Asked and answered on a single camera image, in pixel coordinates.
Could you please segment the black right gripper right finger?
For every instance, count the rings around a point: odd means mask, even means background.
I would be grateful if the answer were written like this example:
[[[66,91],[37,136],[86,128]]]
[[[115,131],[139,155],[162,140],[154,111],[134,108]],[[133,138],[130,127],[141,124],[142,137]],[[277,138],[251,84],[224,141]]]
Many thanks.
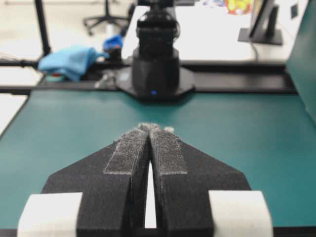
[[[155,197],[169,237],[271,237],[261,191],[239,170],[158,127],[150,131]]]

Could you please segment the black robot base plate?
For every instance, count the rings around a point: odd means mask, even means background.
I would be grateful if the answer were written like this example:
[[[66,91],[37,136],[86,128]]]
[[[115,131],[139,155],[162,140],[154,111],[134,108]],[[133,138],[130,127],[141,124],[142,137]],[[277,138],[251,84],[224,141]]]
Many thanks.
[[[194,90],[194,73],[180,67],[179,70],[141,70],[126,67],[117,72],[116,87],[147,101],[176,100]]]

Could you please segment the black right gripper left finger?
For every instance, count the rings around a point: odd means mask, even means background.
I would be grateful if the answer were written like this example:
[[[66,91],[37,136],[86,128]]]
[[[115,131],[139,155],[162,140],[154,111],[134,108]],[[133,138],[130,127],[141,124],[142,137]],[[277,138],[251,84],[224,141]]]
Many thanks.
[[[134,129],[51,174],[29,196],[20,237],[122,237],[144,225],[148,132]]]

